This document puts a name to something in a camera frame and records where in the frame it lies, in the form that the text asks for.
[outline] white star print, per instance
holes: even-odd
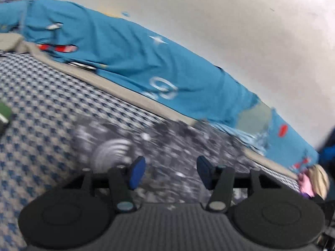
[[[168,44],[167,42],[163,41],[161,37],[153,37],[153,36],[149,36],[150,38],[154,39],[156,44],[160,44],[160,43],[165,43]]]

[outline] green object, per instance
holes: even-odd
[[[0,102],[0,135],[4,132],[12,117],[12,110]]]

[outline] space-themed blanket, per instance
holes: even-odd
[[[136,23],[57,0],[0,5],[0,32],[20,26],[54,60],[88,70],[197,120],[234,127],[259,98],[224,70]]]

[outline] black object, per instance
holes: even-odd
[[[18,221],[27,251],[317,250],[313,242],[324,228],[321,208],[262,171],[240,174],[199,157],[200,178],[214,189],[206,206],[143,204],[137,209],[126,175],[141,169],[125,169],[86,172],[31,202]],[[110,189],[106,203],[93,197],[97,188]],[[248,188],[248,198],[236,206],[230,205],[233,188]]]

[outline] pink object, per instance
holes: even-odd
[[[298,183],[300,192],[307,193],[310,197],[314,197],[311,181],[306,174],[298,174]]]

